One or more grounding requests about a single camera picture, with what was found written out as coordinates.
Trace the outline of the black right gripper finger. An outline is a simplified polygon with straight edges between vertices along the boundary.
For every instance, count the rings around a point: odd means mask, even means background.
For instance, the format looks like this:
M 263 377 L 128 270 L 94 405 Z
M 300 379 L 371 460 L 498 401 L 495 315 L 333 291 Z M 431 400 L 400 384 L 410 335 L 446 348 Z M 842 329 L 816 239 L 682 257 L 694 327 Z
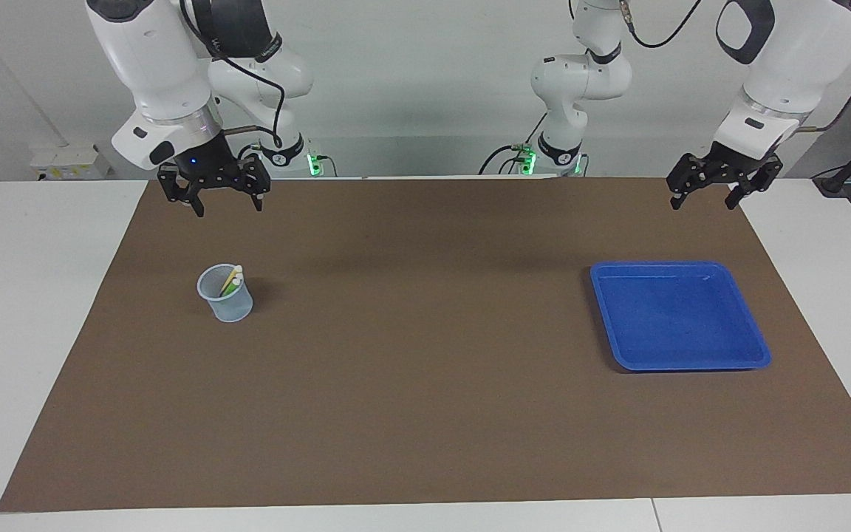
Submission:
M 204 216 L 204 205 L 199 199 L 199 183 L 185 179 L 177 165 L 159 166 L 158 183 L 169 202 L 188 206 L 199 218 Z
M 246 186 L 254 208 L 261 212 L 264 195 L 270 191 L 270 175 L 261 159 L 246 160 Z

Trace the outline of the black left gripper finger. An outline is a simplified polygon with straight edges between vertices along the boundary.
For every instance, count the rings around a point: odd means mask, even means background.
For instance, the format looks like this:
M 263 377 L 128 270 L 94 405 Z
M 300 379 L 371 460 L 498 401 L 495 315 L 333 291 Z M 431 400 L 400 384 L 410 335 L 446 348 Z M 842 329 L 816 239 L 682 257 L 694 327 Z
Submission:
M 739 182 L 731 189 L 725 198 L 725 206 L 734 210 L 740 202 L 753 194 L 764 192 L 773 185 L 774 179 L 783 168 L 783 162 L 778 156 L 770 156 L 750 177 L 740 176 Z
M 671 192 L 671 207 L 679 210 L 692 192 L 707 186 L 705 158 L 684 154 L 666 175 L 666 185 Z

